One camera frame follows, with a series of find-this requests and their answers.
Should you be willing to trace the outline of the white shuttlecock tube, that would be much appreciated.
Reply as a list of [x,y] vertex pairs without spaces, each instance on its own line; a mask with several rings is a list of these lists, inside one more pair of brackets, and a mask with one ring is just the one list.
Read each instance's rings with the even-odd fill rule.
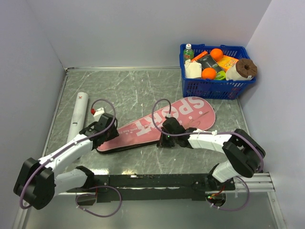
[[70,142],[83,129],[88,99],[89,97],[87,93],[79,92],[77,94],[67,137],[67,143]]

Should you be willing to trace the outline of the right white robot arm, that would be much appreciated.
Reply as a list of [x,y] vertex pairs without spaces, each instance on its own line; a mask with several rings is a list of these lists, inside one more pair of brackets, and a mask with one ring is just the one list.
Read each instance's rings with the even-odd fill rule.
[[210,191],[219,190],[233,177],[252,178],[256,172],[263,170],[265,151],[242,129],[218,133],[184,128],[174,117],[167,117],[162,127],[154,126],[162,137],[173,140],[180,147],[208,149],[226,156],[227,160],[216,164],[205,178]]

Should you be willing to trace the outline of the pink racket cover bag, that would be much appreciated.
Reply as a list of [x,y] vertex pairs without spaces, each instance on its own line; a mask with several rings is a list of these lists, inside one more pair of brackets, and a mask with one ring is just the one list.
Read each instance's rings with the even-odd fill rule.
[[178,134],[188,128],[210,129],[216,120],[212,106],[200,97],[186,97],[129,124],[119,127],[119,136],[97,148],[101,154],[141,147],[150,144],[171,147],[174,138],[162,134],[153,122],[166,133]]

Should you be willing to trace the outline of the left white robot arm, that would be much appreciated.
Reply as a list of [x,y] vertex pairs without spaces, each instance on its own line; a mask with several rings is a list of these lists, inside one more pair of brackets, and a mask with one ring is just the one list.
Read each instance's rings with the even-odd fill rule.
[[97,149],[103,143],[118,137],[117,119],[103,113],[98,121],[82,129],[71,141],[53,153],[25,160],[21,166],[13,192],[19,196],[22,209],[42,209],[54,196],[80,188],[92,190],[94,173],[84,166],[78,166],[68,173],[64,169],[85,153]]

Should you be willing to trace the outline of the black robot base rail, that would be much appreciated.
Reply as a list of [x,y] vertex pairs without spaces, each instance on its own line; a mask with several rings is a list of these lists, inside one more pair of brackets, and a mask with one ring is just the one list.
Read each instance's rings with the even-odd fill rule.
[[95,175],[92,189],[76,187],[68,193],[96,193],[98,203],[123,201],[191,199],[205,201],[205,195],[218,191],[235,190],[231,178],[224,183],[214,181],[209,174],[156,174],[156,175]]

